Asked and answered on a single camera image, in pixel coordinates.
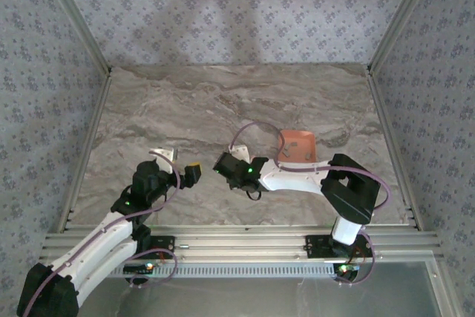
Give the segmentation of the orange plastic tray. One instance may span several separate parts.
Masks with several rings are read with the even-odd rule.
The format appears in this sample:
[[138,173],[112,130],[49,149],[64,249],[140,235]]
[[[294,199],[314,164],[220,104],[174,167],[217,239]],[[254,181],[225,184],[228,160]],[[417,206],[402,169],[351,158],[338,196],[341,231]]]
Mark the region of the orange plastic tray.
[[[284,143],[289,143],[290,146],[282,148],[278,154],[278,160],[283,163],[315,163],[317,161],[315,135],[310,131],[299,130],[281,130],[281,135],[284,138]],[[291,142],[297,142],[297,146],[291,146]],[[289,157],[284,156],[283,151],[289,152]],[[309,160],[305,155],[310,153],[312,156]]]

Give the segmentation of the small circuit board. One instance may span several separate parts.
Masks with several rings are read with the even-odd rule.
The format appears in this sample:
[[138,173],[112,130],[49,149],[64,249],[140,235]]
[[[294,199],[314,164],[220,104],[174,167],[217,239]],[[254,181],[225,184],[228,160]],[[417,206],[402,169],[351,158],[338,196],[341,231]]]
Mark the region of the small circuit board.
[[336,274],[344,275],[349,272],[358,272],[359,265],[348,264],[348,263],[338,263],[333,264],[333,268]]
[[122,273],[126,275],[149,275],[154,271],[154,265],[152,263],[144,264],[128,264],[122,268]]

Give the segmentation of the grey metal panel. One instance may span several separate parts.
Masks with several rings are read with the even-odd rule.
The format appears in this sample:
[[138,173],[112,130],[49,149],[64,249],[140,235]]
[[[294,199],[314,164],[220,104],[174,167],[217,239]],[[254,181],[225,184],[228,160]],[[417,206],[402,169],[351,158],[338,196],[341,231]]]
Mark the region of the grey metal panel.
[[78,317],[442,317],[423,263],[380,264],[347,286],[331,278],[175,278],[130,288],[104,280]]

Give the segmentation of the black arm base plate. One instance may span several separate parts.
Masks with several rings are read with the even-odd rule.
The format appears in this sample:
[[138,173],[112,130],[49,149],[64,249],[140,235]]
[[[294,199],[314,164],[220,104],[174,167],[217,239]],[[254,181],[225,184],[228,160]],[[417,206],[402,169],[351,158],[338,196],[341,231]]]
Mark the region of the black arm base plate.
[[169,252],[174,252],[175,237],[171,235],[152,235],[149,249],[153,252],[151,256],[162,260],[171,260],[172,256]]
[[304,251],[308,258],[370,258],[373,253],[370,243],[362,235],[358,235],[351,245],[340,243],[331,235],[307,235]]

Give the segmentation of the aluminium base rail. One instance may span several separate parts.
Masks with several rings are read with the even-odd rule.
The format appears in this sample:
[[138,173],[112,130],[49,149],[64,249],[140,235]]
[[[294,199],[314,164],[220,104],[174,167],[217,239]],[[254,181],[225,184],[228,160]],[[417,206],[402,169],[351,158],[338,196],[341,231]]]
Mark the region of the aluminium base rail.
[[[435,232],[413,226],[373,225],[370,236],[381,262],[442,255]],[[184,263],[297,262],[307,259],[308,235],[327,235],[322,226],[153,226],[153,236],[174,236],[174,252]]]

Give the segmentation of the aluminium table side rail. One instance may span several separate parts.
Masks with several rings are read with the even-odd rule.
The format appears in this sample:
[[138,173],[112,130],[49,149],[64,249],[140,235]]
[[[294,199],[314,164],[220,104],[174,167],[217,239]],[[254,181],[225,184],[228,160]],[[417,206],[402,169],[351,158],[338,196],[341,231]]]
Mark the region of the aluminium table side rail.
[[409,174],[404,167],[402,153],[397,143],[396,134],[393,130],[392,122],[390,120],[389,112],[386,108],[384,98],[378,83],[371,74],[369,69],[366,69],[367,80],[370,86],[370,91],[373,96],[373,101],[376,106],[376,111],[382,125],[382,131],[389,151],[391,163],[395,172],[396,179],[400,188],[402,200],[407,207],[407,210],[412,213],[409,218],[411,225],[419,231],[425,231],[425,225],[422,221],[422,216],[416,202],[416,196],[411,186]]
[[69,216],[74,211],[76,201],[81,189],[82,181],[85,176],[85,171],[88,165],[92,146],[94,143],[94,139],[96,137],[96,132],[99,126],[99,122],[101,120],[102,111],[105,106],[110,85],[111,85],[111,69],[109,68],[106,74],[105,80],[100,89],[99,97],[94,107],[94,111],[92,113],[90,125],[85,135],[84,145],[82,147],[82,150],[79,156],[79,161],[76,165],[76,169],[73,175],[73,179],[71,181],[71,185],[68,189],[67,194],[65,195],[64,205],[62,207],[62,213],[56,225],[56,228],[54,229],[55,233],[63,233],[65,231],[65,228],[68,224]]

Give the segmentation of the aluminium frame post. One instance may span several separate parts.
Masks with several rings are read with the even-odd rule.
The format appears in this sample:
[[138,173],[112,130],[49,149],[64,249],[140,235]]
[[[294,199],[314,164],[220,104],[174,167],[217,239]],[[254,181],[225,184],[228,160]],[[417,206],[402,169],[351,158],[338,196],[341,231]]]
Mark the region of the aluminium frame post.
[[402,34],[410,15],[416,8],[419,0],[402,0],[394,13],[392,20],[390,21],[378,47],[368,64],[369,74],[375,75],[381,70],[382,65],[386,58],[390,55],[396,40]]
[[110,67],[99,48],[97,41],[95,40],[92,32],[90,31],[85,18],[81,14],[76,2],[74,0],[58,0],[65,14],[70,20],[70,23],[76,31],[79,40],[88,52],[92,62],[95,64],[97,70],[108,76],[110,73]]

